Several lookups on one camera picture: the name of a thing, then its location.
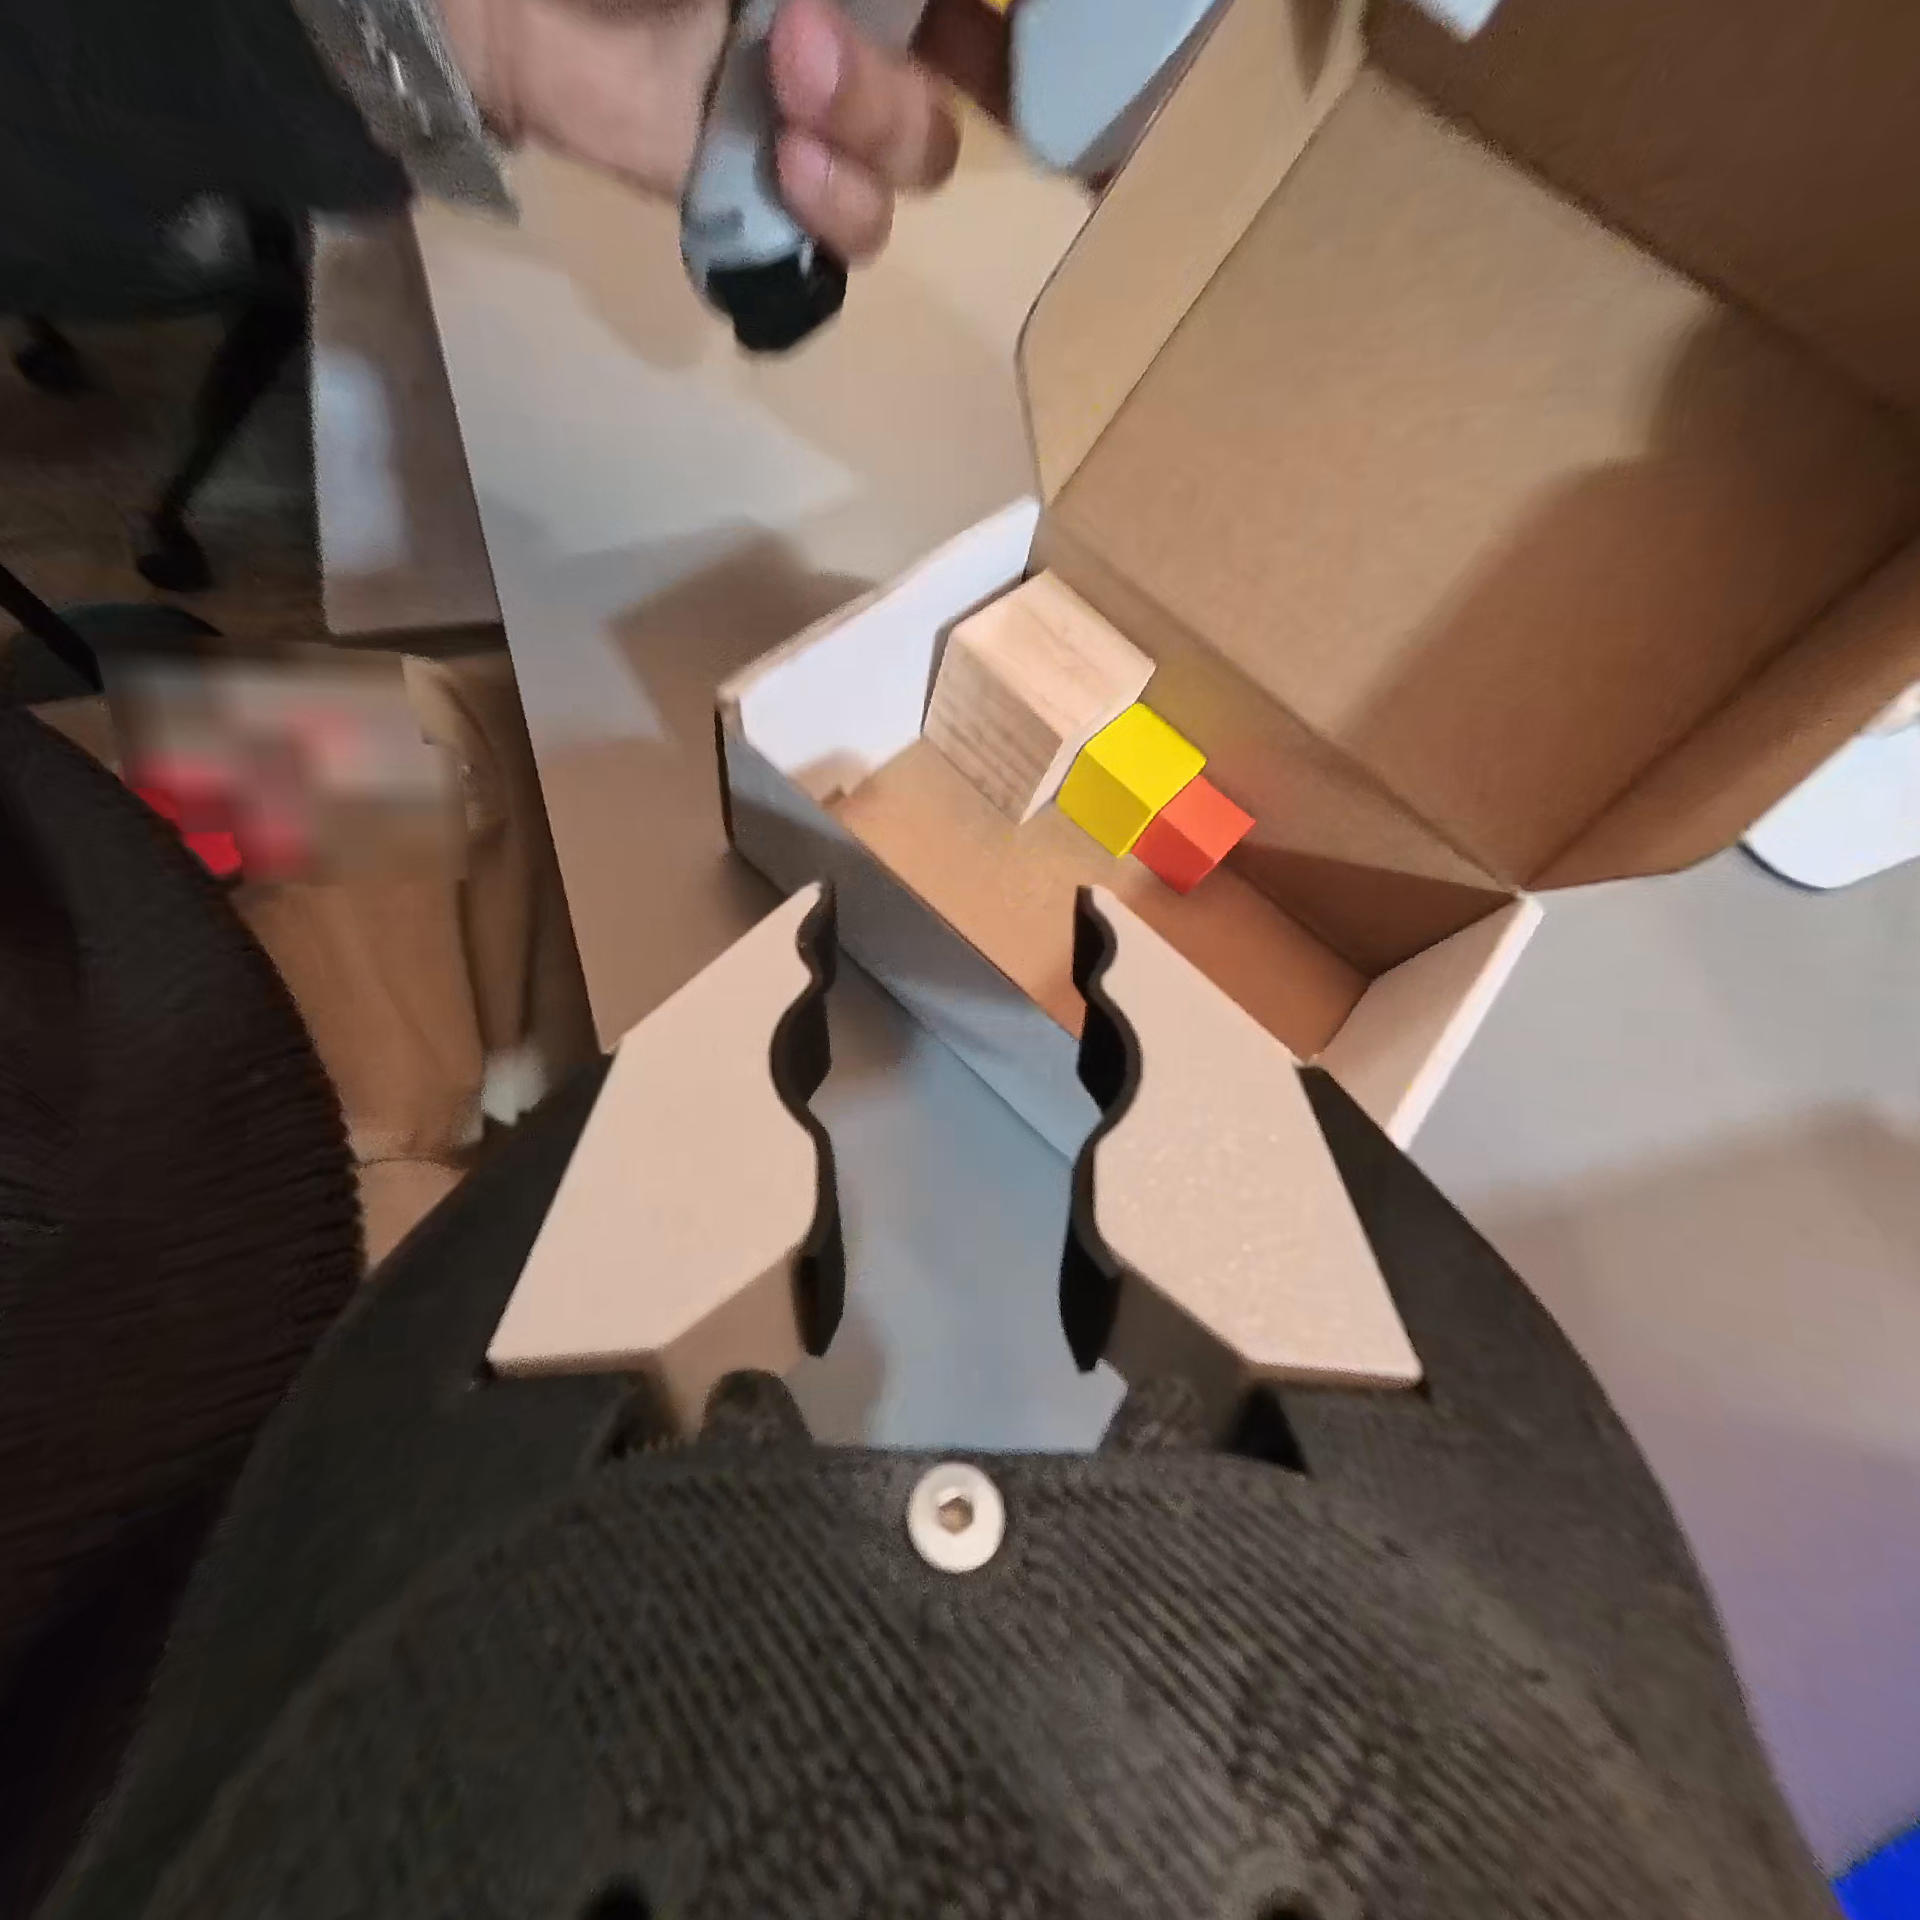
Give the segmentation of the large wooden cube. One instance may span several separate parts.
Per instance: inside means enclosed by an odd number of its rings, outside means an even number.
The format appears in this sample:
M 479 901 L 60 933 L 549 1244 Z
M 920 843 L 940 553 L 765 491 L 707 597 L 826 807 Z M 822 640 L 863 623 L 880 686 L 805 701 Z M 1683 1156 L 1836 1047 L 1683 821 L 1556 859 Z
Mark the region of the large wooden cube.
M 1027 823 L 1153 669 L 1057 571 L 1036 571 L 952 623 L 922 739 L 997 816 Z

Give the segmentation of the silver wristwatch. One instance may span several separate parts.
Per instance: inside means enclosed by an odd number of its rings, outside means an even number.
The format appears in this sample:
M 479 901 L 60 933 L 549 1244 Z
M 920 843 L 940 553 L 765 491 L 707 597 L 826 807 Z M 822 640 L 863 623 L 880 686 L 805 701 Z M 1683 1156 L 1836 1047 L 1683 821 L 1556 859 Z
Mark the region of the silver wristwatch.
M 292 4 L 336 90 L 410 190 L 517 220 L 505 153 L 462 74 L 442 4 Z

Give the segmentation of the blue plastic bin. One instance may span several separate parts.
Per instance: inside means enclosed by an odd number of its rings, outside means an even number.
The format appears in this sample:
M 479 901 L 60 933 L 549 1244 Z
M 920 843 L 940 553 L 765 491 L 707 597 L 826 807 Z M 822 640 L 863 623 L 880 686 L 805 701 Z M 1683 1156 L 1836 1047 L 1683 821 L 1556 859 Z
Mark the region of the blue plastic bin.
M 1920 1916 L 1920 1833 L 1909 1826 L 1830 1883 L 1842 1919 L 1903 1920 Z

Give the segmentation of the brown cardboard box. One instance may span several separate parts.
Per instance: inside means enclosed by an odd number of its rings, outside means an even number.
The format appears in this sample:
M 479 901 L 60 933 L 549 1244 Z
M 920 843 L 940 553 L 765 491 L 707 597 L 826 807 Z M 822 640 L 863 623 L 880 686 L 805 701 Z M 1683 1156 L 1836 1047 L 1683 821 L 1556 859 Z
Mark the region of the brown cardboard box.
M 597 1054 L 509 651 L 403 671 L 462 780 L 462 873 L 240 891 L 336 1090 L 370 1263 L 457 1190 L 495 1127 Z

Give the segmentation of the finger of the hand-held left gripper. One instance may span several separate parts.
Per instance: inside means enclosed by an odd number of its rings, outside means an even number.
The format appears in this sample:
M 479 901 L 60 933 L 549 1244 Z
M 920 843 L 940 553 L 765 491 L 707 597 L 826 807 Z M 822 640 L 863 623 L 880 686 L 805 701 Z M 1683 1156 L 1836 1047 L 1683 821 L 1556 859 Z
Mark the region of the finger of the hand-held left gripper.
M 1133 153 L 1219 4 L 1015 4 L 1010 131 L 1062 179 L 1109 179 Z

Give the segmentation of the black office chair base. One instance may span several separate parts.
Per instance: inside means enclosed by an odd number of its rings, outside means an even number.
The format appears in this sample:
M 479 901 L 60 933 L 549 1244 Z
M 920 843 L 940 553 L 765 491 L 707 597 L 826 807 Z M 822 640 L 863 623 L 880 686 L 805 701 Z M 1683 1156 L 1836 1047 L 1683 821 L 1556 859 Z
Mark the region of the black office chair base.
M 153 233 L 83 240 L 53 223 L 46 237 L 80 243 L 76 254 L 40 254 L 23 230 L 3 236 L 3 364 L 35 399 L 32 416 L 3 421 L 3 461 L 15 466 L 49 466 L 83 444 L 83 409 L 100 387 L 75 329 L 220 324 L 185 441 L 137 514 L 135 567 L 153 590 L 192 596 L 213 581 L 193 504 L 306 347 L 310 227 L 303 211 L 209 199 Z

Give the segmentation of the white cardboard mailer box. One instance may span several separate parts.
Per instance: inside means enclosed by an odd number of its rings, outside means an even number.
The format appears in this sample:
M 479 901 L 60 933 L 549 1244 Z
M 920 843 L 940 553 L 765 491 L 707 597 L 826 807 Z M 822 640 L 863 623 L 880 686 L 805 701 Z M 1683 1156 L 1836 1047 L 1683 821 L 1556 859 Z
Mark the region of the white cardboard mailer box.
M 716 697 L 735 853 L 1059 1149 L 1073 891 L 1410 1144 L 1549 889 L 1917 680 L 1915 4 L 1213 4 L 1020 331 L 1036 501 Z M 1187 901 L 922 739 L 1055 571 L 1250 817 Z

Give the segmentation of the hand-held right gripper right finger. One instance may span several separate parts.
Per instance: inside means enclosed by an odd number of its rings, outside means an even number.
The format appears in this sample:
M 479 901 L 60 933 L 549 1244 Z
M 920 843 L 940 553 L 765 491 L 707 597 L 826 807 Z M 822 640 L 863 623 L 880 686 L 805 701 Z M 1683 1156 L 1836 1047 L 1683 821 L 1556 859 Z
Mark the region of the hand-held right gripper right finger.
M 1073 894 L 1069 1357 L 1190 1389 L 1415 1389 L 1422 1363 L 1303 1069 L 1105 886 Z

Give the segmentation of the medium yellow cube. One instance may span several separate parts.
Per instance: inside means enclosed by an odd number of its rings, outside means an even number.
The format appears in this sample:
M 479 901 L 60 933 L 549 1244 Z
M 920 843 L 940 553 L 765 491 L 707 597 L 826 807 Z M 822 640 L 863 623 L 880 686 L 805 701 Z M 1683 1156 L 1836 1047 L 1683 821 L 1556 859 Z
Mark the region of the medium yellow cube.
M 1137 701 L 1076 753 L 1055 807 L 1103 853 L 1126 859 L 1206 766 L 1199 747 Z

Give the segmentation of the person's left hand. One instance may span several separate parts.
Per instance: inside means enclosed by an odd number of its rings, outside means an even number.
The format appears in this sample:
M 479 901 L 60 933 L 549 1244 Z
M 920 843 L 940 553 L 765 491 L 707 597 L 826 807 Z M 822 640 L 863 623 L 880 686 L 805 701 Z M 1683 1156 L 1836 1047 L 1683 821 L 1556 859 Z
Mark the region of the person's left hand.
M 482 120 L 652 199 L 679 199 L 727 40 L 726 4 L 442 4 Z M 782 4 L 765 53 L 775 179 L 800 230 L 849 266 L 903 199 L 936 193 L 962 130 L 952 86 L 870 43 L 837 4 Z

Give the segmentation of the small orange-red cube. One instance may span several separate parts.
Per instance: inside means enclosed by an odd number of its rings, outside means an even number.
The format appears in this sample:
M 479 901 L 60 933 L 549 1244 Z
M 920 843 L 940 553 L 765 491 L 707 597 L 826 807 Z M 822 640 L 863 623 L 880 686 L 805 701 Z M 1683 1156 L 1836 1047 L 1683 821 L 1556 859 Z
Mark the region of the small orange-red cube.
M 1197 776 L 1143 827 L 1132 854 L 1166 889 L 1187 899 L 1255 827 L 1239 803 Z

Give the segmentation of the person's dark sweater torso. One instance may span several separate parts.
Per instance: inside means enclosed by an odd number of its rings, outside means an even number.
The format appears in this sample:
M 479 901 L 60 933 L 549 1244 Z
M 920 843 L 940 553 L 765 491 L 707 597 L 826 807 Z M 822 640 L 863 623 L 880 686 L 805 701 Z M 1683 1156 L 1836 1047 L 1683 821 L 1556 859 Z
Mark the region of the person's dark sweater torso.
M 3 710 L 3 1916 L 112 1789 L 230 1486 L 366 1273 L 272 959 L 175 829 Z

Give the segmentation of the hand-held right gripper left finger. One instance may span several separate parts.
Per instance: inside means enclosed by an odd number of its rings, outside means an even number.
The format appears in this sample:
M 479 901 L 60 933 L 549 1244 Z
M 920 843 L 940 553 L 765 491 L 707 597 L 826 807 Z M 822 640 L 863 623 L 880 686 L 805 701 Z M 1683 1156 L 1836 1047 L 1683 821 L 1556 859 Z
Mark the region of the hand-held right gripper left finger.
M 619 1037 L 486 1350 L 499 1379 L 719 1383 L 822 1357 L 846 1313 L 833 889 L 807 883 Z

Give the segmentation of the grey desk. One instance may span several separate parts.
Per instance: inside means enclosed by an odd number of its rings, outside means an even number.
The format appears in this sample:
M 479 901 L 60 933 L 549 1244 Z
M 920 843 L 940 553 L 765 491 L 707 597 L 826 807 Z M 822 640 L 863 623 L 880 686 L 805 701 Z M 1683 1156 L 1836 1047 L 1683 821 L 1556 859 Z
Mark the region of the grey desk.
M 1080 227 L 983 127 L 846 317 L 759 364 L 677 217 L 549 159 L 519 223 L 413 217 L 602 1040 L 770 903 L 727 853 L 715 690 L 1027 484 L 1015 340 Z M 1082 1450 L 1069 1169 L 863 974 L 822 1096 L 849 1319 L 820 1437 Z M 1806 1839 L 1917 1821 L 1917 869 L 1803 894 L 1729 853 L 1555 894 L 1415 1140 L 1662 1479 Z

